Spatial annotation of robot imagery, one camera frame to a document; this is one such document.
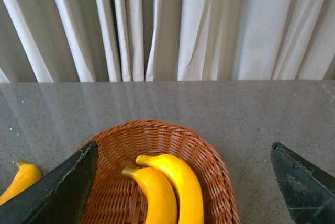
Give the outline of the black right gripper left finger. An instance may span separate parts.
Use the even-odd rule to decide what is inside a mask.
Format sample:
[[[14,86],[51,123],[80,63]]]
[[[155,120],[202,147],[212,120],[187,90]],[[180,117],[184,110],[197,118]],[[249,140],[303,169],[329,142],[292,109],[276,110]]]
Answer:
[[[90,141],[29,188],[1,205],[1,223],[80,223],[97,171]]]

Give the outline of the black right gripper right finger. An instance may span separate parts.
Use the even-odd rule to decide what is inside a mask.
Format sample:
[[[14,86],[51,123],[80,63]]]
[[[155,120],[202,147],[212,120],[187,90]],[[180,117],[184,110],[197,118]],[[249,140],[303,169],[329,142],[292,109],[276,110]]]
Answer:
[[[334,223],[334,177],[279,142],[270,158],[294,223]]]

